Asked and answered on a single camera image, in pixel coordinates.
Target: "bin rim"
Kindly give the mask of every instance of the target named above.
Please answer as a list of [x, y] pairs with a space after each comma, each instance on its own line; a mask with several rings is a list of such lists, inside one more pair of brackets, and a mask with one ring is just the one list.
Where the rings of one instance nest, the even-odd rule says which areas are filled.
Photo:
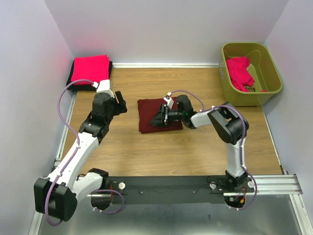
[[[227, 68], [227, 64], [226, 64], [226, 60], [225, 60], [225, 56], [224, 56], [224, 46], [226, 46], [226, 45], [228, 45], [228, 44], [233, 44], [233, 43], [236, 43], [236, 44], [253, 43], [253, 44], [258, 44], [258, 45], [260, 45], [260, 46], [262, 46], [262, 47], [265, 48], [265, 50], [266, 50], [266, 51], [268, 52], [268, 54], [269, 54], [269, 58], [270, 58], [271, 62], [273, 63], [273, 65], [274, 65], [274, 67], [275, 67], [275, 70], [276, 70], [278, 79], [279, 79], [279, 81], [280, 81], [280, 87], [279, 87], [278, 90], [276, 90], [276, 91], [274, 91], [274, 92], [268, 92], [268, 91], [267, 91], [267, 92], [242, 92], [242, 91], [236, 89], [236, 88], [233, 86], [233, 84], [231, 83], [231, 80], [230, 80], [230, 75], [229, 75], [229, 72], [228, 72], [228, 68]], [[280, 76], [279, 76], [279, 73], [278, 73], [278, 71], [277, 71], [277, 67], [275, 66], [275, 64], [274, 64], [274, 62], [273, 62], [273, 58], [272, 58], [272, 56], [270, 55], [269, 50], [268, 50], [267, 47], [264, 46], [263, 44], [261, 44], [261, 43], [256, 43], [256, 42], [229, 42], [229, 43], [225, 43], [225, 44], [222, 46], [222, 58], [223, 58], [223, 61], [224, 61], [224, 63], [225, 63], [225, 67], [226, 67], [227, 79], [228, 79], [228, 81], [229, 81], [231, 87], [234, 89], [235, 92], [238, 92], [238, 93], [240, 93], [240, 94], [248, 94], [248, 95], [260, 95], [260, 94], [277, 94], [278, 92], [280, 92], [280, 91], [282, 90], [283, 83], [282, 83], [282, 80], [281, 80], [281, 78], [280, 78]]]

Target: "gray wall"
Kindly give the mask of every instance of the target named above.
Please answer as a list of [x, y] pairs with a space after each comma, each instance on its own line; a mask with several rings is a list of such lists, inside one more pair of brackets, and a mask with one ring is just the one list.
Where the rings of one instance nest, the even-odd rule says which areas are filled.
[[313, 2], [290, 0], [266, 44], [283, 80], [264, 108], [283, 167], [296, 173], [313, 220]]
[[60, 141], [57, 98], [72, 55], [43, 0], [2, 1], [0, 21], [0, 234], [26, 235], [33, 184], [51, 170]]
[[45, 0], [74, 56], [217, 63], [229, 41], [264, 42], [288, 0]]

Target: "wall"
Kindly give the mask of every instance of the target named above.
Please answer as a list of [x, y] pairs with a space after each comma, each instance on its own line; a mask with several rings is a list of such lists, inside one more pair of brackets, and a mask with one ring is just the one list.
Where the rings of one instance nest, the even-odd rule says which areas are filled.
[[296, 173], [313, 220], [313, 2], [290, 0], [266, 41], [283, 80], [264, 108], [282, 166]]
[[264, 42], [288, 0], [45, 0], [74, 56], [217, 63], [229, 41]]
[[60, 141], [57, 98], [73, 58], [43, 0], [2, 1], [0, 21], [0, 234], [26, 235], [33, 184]]

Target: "green bin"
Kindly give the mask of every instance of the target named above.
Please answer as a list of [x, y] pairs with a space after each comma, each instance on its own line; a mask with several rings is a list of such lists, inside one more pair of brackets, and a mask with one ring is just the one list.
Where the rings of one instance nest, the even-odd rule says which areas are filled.
[[[246, 56], [250, 59], [247, 68], [255, 80], [253, 87], [246, 87], [250, 92], [236, 89], [230, 81], [226, 60], [233, 57]], [[259, 106], [280, 92], [282, 82], [265, 46], [259, 43], [227, 43], [222, 47], [220, 77], [225, 100], [234, 106]]]

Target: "wood surface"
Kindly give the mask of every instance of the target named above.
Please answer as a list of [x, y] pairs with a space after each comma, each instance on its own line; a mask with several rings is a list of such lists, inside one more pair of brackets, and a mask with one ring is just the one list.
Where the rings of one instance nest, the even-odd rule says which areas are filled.
[[[184, 89], [210, 108], [225, 102], [218, 68], [113, 69], [113, 90], [121, 91], [128, 112], [114, 117], [110, 131], [82, 168], [108, 171], [111, 176], [223, 175], [227, 167], [225, 144], [212, 125], [195, 130], [141, 134], [139, 99], [164, 97]], [[70, 124], [78, 131], [91, 111], [95, 92], [78, 92]], [[195, 111], [201, 108], [191, 97]], [[262, 107], [238, 108], [250, 129], [245, 144], [246, 165], [252, 174], [281, 174]], [[69, 131], [64, 154], [74, 142]]]

